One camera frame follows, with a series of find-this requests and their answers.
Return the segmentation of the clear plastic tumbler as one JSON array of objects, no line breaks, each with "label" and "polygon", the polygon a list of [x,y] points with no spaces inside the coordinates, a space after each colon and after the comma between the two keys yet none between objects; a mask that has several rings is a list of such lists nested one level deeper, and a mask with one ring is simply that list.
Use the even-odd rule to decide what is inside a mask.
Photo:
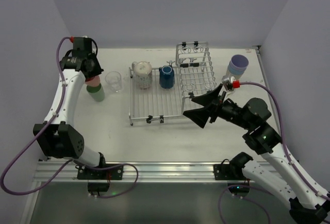
[{"label": "clear plastic tumbler", "polygon": [[122,90],[122,77],[119,72],[112,71],[105,76],[105,81],[113,92],[120,92]]}]

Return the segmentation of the light blue plastic cup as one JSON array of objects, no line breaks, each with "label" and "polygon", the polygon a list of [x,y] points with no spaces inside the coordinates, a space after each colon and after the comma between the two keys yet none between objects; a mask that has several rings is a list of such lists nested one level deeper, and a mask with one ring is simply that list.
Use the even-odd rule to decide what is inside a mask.
[{"label": "light blue plastic cup", "polygon": [[237,67],[233,64],[229,64],[227,70],[233,75],[243,75],[246,67]]}]

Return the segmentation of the lavender plastic cup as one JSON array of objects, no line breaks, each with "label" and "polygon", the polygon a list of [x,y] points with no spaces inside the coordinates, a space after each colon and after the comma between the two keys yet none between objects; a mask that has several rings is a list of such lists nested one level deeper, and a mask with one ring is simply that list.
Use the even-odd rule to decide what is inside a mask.
[{"label": "lavender plastic cup", "polygon": [[234,55],[232,56],[229,65],[237,71],[244,71],[249,65],[249,60],[243,55]]}]

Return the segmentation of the pink plastic cup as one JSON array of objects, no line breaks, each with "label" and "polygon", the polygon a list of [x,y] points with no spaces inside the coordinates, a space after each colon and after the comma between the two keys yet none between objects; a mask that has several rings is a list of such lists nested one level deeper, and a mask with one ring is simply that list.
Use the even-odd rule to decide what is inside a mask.
[{"label": "pink plastic cup", "polygon": [[93,77],[93,78],[89,78],[89,79],[87,79],[87,80],[85,81],[85,84],[86,84],[87,86],[90,86],[90,87],[95,88],[95,87],[97,87],[97,86],[99,86],[99,85],[101,84],[100,77],[99,77],[99,76],[95,76],[95,77]]}]

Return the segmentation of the beige plastic cup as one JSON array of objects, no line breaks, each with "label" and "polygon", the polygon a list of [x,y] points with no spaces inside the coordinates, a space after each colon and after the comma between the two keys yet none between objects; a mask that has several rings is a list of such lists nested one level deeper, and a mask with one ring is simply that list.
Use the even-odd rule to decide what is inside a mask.
[{"label": "beige plastic cup", "polygon": [[226,74],[223,76],[222,81],[238,81],[240,80],[240,78],[242,77],[241,75],[236,75],[236,74],[232,74],[231,72],[227,71]]}]

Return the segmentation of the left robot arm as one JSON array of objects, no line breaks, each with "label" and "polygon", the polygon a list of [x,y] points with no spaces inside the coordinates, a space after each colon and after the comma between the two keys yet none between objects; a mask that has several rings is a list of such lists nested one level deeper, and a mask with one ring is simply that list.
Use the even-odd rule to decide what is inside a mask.
[{"label": "left robot arm", "polygon": [[104,99],[98,47],[90,37],[69,37],[68,40],[72,49],[56,60],[59,80],[53,103],[43,123],[34,125],[33,134],[47,157],[100,167],[103,155],[87,147],[83,136],[74,128],[75,109],[83,87],[95,101]]}]

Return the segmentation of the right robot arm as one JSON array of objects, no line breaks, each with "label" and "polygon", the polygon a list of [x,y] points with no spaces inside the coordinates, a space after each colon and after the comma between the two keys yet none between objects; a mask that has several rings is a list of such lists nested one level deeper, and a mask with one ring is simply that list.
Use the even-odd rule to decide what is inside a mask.
[{"label": "right robot arm", "polygon": [[267,120],[271,116],[266,102],[251,98],[239,107],[219,85],[213,91],[194,97],[199,109],[187,110],[183,115],[199,127],[221,118],[246,130],[243,139],[248,147],[265,159],[277,175],[263,168],[253,158],[241,152],[230,160],[234,175],[255,181],[263,191],[275,196],[289,210],[296,223],[322,223],[329,214],[329,191],[319,185],[288,150],[284,139]]}]

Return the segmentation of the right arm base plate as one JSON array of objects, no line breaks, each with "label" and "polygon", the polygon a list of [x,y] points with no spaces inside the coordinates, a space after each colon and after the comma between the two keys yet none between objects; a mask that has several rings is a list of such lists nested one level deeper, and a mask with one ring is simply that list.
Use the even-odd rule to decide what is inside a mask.
[{"label": "right arm base plate", "polygon": [[226,181],[244,181],[256,180],[256,175],[253,174],[254,164],[246,163],[245,165],[234,164],[214,164],[213,174],[215,180]]}]

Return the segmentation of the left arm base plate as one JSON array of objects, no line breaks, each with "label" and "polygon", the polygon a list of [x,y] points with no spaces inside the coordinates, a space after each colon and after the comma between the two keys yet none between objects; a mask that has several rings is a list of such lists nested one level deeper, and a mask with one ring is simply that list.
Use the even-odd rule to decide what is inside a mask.
[{"label": "left arm base plate", "polygon": [[122,180],[123,176],[123,165],[121,164],[106,164],[106,167],[113,167],[111,170],[96,170],[88,169],[81,165],[76,165],[75,168],[78,170],[78,180]]}]

